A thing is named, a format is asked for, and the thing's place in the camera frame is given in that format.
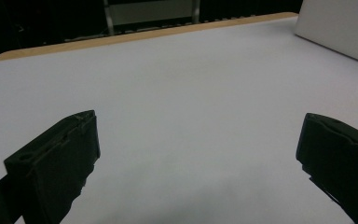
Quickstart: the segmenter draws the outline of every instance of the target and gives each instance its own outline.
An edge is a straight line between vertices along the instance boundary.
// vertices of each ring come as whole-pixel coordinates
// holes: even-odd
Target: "white table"
[[[62,223],[351,223],[296,161],[307,112],[358,128],[358,61],[296,18],[0,62],[3,159],[95,109],[102,157]]]

